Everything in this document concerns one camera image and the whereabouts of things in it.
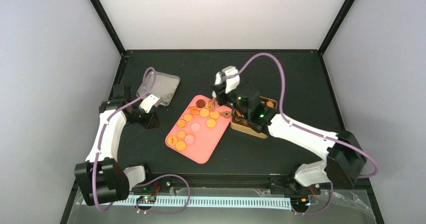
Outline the metal tongs white handles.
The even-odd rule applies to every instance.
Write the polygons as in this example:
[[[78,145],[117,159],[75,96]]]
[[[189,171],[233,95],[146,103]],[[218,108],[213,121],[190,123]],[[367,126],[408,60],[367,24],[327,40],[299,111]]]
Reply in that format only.
[[[215,111],[218,107],[220,107],[218,100],[213,97],[207,104],[206,107],[209,109],[209,111]]]

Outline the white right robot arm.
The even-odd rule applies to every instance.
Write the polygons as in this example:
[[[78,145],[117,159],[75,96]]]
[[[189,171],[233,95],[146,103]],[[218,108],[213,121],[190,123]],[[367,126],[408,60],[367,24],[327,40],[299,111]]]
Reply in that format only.
[[[322,131],[298,121],[283,117],[275,108],[262,103],[259,92],[251,88],[237,87],[226,92],[226,84],[212,86],[218,105],[229,105],[257,133],[292,142],[321,160],[294,167],[286,179],[286,187],[292,193],[300,193],[313,184],[332,183],[343,189],[352,189],[366,164],[356,148],[359,142],[353,133]]]

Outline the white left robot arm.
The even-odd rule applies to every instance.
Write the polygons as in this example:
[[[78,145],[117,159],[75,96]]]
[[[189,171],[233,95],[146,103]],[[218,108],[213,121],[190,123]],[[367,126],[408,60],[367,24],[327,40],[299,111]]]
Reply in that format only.
[[[101,204],[125,200],[137,184],[147,178],[145,164],[123,169],[118,164],[120,138],[125,126],[140,124],[145,129],[160,126],[157,114],[152,110],[160,98],[146,93],[140,106],[140,98],[131,100],[131,88],[124,84],[113,86],[112,95],[99,106],[99,127],[93,147],[83,163],[76,164],[74,175],[88,206],[106,211]]]

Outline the yellow biscuit red cross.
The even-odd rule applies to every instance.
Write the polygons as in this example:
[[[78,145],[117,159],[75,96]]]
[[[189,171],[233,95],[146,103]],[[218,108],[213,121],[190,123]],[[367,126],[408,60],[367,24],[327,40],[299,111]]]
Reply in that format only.
[[[175,146],[177,142],[178,142],[178,138],[176,136],[169,136],[166,139],[166,144],[169,146]]]

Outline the round swirl tan cookie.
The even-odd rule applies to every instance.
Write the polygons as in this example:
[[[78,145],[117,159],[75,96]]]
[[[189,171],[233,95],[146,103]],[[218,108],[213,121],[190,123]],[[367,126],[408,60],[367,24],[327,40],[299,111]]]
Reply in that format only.
[[[184,128],[186,126],[186,121],[184,119],[180,119],[180,120],[177,121],[176,125],[179,128]]]

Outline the round plain tan cookie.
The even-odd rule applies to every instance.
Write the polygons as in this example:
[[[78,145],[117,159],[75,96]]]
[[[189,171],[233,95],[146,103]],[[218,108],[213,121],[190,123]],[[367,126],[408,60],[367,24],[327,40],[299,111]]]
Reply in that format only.
[[[178,131],[176,134],[178,139],[184,139],[186,137],[186,132],[185,131]]]

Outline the dark chocolate round cookie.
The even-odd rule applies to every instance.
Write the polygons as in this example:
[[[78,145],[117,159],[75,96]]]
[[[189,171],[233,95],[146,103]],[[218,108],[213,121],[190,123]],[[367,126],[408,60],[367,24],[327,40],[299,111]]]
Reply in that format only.
[[[198,99],[195,104],[197,108],[204,108],[206,105],[206,102],[203,99]]]

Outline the silver metal tin lid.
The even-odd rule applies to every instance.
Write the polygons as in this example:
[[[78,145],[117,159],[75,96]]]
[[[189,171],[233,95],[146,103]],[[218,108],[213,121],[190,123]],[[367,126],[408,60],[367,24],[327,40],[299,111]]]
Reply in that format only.
[[[154,73],[150,71],[143,77],[143,81],[137,90],[136,96],[139,97],[141,94],[145,93],[146,90],[151,86],[153,80]],[[148,94],[143,97],[143,99],[153,94],[160,99],[159,104],[161,106],[169,106],[179,84],[179,76],[156,72],[155,83],[151,90],[148,91]]]

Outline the pink sandwich cookie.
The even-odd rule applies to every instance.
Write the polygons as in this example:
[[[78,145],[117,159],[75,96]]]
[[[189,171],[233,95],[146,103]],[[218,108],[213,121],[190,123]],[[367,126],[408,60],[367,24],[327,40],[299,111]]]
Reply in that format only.
[[[193,135],[186,135],[184,138],[184,141],[186,144],[192,144],[194,142],[195,138]]]
[[[197,132],[200,130],[201,126],[199,123],[193,123],[190,128],[192,131]]]

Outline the pink plastic tray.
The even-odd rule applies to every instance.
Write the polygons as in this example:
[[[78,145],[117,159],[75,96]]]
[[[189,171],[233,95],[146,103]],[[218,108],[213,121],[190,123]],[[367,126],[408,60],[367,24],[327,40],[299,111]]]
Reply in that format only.
[[[228,128],[231,118],[227,119],[223,116],[220,116],[218,119],[215,119],[217,124],[214,128],[208,128],[206,126],[206,121],[208,119],[211,119],[210,116],[203,118],[199,115],[199,111],[203,108],[197,108],[196,101],[198,99],[205,100],[206,104],[210,101],[210,98],[203,96],[203,95],[197,95],[195,96],[188,106],[184,109],[181,116],[178,118],[184,119],[186,121],[186,126],[184,128],[179,128],[176,123],[171,128],[169,133],[165,137],[165,144],[166,139],[169,136],[176,136],[178,131],[185,131],[186,135],[193,135],[195,140],[192,144],[187,144],[187,147],[183,151],[177,151],[175,146],[168,146],[172,150],[182,154],[183,156],[189,158],[190,160],[198,163],[198,164],[204,164],[206,163],[209,158],[211,157],[213,151],[215,150],[217,144],[219,143],[220,139],[222,138],[223,134],[225,133],[225,130]],[[220,113],[222,111],[231,111],[231,109],[227,106],[220,106],[216,110],[218,110]],[[194,132],[191,130],[191,125],[193,123],[199,123],[201,128],[199,131]]]

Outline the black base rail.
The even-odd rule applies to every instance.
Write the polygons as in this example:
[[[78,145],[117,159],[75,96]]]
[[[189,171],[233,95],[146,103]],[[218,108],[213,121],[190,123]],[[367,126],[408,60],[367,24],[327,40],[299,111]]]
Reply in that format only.
[[[108,203],[127,198],[134,188],[143,188],[154,185],[170,183],[171,187],[184,188],[277,188],[279,193],[289,197],[302,198],[310,194],[307,187],[302,187],[294,181],[290,181],[287,176],[270,177],[244,177],[244,176],[206,176],[206,175],[186,175],[165,174],[153,177],[150,172],[137,167],[130,174],[126,174],[121,169],[104,170],[100,173],[92,170],[75,169],[76,182],[82,192],[83,198],[89,205],[94,205],[96,196],[99,203]]]

